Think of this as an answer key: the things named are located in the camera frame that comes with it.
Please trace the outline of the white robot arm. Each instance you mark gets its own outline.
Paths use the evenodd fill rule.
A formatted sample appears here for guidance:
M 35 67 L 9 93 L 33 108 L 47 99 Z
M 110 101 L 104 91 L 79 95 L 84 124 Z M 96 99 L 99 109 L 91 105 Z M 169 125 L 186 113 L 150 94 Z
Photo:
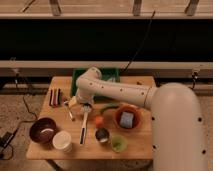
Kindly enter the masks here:
M 102 95 L 151 112 L 153 171 L 208 171 L 204 116 L 189 87 L 104 81 L 96 67 L 84 71 L 75 84 L 79 103 L 91 103 Z

